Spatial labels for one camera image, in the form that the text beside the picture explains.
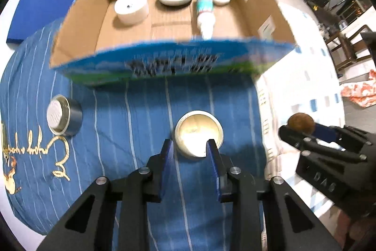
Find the blue striped bedspread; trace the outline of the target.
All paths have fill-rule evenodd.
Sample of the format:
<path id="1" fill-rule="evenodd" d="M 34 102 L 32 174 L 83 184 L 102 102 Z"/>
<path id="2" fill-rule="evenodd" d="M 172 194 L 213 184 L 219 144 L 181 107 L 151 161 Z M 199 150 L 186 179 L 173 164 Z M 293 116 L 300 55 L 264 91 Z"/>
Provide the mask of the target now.
<path id="1" fill-rule="evenodd" d="M 246 75 L 196 75 L 129 81 L 114 88 L 73 83 L 48 66 L 59 21 L 21 44 L 1 78 L 1 120 L 10 156 L 5 173 L 14 216 L 45 235 L 99 176 L 122 178 L 146 165 L 171 138 L 178 120 L 193 110 L 222 125 L 220 150 L 256 177 L 264 175 L 258 95 Z M 83 121 L 73 137 L 52 134 L 47 106 L 56 95 L 76 100 Z"/>

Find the dark wooden chair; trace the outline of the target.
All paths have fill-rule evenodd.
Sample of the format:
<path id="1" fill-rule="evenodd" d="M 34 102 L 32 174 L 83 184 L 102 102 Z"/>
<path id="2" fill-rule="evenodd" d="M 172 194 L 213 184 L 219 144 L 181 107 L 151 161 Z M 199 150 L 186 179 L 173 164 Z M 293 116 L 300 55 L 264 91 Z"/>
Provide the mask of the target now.
<path id="1" fill-rule="evenodd" d="M 329 54 L 333 61 L 336 73 L 339 74 L 345 68 L 353 64 L 357 64 L 358 62 L 369 60 L 372 58 L 371 53 L 367 56 L 362 56 L 357 58 L 356 53 L 361 52 L 364 50 L 369 50 L 368 45 L 364 42 L 363 39 L 356 43 L 352 43 L 352 40 L 359 34 L 369 34 L 372 30 L 367 25 L 362 25 L 352 36 L 349 38 L 342 34 L 341 32 L 335 33 L 333 36 L 330 36 L 328 39 L 324 40 L 326 46 L 328 47 Z M 342 49 L 345 55 L 345 60 L 341 63 L 336 63 L 333 58 L 333 52 Z"/>

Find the white teal spray bottle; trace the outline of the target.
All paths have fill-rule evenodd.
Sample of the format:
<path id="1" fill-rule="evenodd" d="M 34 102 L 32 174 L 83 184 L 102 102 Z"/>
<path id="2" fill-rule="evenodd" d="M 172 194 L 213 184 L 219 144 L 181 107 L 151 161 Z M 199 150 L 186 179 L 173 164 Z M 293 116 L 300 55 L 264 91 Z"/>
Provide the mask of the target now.
<path id="1" fill-rule="evenodd" d="M 211 40 L 215 25 L 213 0 L 196 1 L 197 26 L 204 40 Z"/>

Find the blue foam wedge cushion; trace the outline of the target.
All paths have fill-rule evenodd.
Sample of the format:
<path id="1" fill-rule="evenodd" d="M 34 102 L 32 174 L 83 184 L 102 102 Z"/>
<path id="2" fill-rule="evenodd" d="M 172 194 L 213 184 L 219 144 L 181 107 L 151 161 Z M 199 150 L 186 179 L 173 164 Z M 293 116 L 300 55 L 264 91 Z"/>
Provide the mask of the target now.
<path id="1" fill-rule="evenodd" d="M 20 0 L 6 42 L 21 44 L 37 30 L 65 17 L 73 3 L 74 0 Z"/>

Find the brown round ball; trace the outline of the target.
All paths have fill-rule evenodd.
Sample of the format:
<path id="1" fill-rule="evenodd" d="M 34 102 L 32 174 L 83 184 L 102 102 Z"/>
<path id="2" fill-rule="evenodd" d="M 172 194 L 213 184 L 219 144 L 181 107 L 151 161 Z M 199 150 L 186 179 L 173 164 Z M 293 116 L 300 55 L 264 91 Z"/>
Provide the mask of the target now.
<path id="1" fill-rule="evenodd" d="M 297 131 L 305 134 L 313 134 L 315 131 L 315 122 L 313 118 L 306 113 L 295 113 L 287 121 L 287 125 Z"/>

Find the plaid checked blanket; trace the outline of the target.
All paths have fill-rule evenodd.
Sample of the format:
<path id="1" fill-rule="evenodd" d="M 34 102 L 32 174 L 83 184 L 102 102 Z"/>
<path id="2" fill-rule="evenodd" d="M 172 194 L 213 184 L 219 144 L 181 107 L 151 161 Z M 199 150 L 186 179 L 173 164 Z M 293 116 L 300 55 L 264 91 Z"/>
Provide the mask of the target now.
<path id="1" fill-rule="evenodd" d="M 295 173 L 299 151 L 280 140 L 278 128 L 295 113 L 306 113 L 322 125 L 342 126 L 344 104 L 333 61 L 314 19 L 291 6 L 284 6 L 282 13 L 298 45 L 256 82 L 267 156 L 264 175 L 281 176 L 320 217 L 333 203 Z"/>

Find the white purifying cream jar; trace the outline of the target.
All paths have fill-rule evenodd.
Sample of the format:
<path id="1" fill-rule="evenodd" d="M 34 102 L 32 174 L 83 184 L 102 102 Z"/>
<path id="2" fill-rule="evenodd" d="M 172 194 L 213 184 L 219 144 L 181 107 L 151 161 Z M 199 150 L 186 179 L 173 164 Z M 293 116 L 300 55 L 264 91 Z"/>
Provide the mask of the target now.
<path id="1" fill-rule="evenodd" d="M 114 10 L 123 25 L 136 25 L 149 16 L 148 0 L 116 0 Z"/>

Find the open cardboard box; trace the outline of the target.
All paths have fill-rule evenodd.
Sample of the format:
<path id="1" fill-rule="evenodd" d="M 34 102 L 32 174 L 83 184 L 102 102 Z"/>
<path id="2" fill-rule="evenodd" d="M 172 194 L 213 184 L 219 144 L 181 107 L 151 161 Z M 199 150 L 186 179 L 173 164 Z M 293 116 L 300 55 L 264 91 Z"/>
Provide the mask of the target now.
<path id="1" fill-rule="evenodd" d="M 196 1 L 170 8 L 148 0 L 149 16 L 123 25 L 116 0 L 75 0 L 51 48 L 50 67 L 76 83 L 244 72 L 260 75 L 296 47 L 276 0 L 231 0 L 213 9 L 211 40 L 201 37 Z"/>

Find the gold round tin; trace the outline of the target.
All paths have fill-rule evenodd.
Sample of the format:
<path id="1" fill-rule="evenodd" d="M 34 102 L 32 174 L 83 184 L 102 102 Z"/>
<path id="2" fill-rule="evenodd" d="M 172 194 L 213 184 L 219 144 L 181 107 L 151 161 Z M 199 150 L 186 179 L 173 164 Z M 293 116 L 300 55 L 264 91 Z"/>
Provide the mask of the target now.
<path id="1" fill-rule="evenodd" d="M 177 122 L 174 138 L 180 153 L 190 159 L 207 156 L 207 141 L 213 139 L 217 148 L 222 146 L 224 131 L 220 122 L 209 112 L 194 110 Z"/>

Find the silver round tin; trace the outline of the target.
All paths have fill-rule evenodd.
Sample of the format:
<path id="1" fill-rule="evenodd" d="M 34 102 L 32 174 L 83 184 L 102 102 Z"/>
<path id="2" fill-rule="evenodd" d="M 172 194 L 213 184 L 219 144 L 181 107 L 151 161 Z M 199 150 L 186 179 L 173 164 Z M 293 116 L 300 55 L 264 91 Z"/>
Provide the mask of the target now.
<path id="1" fill-rule="evenodd" d="M 54 96 L 47 107 L 47 124 L 56 136 L 76 135 L 83 121 L 81 105 L 63 95 Z"/>

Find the orange white patterned cloth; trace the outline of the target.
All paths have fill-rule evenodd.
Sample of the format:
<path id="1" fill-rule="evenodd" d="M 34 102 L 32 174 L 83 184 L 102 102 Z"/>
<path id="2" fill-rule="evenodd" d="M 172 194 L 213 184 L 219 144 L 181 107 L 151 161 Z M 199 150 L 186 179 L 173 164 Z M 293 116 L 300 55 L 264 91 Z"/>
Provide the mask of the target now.
<path id="1" fill-rule="evenodd" d="M 375 70 L 370 70 L 366 81 L 342 84 L 340 93 L 342 97 L 348 98 L 362 108 L 374 106 L 376 104 Z"/>

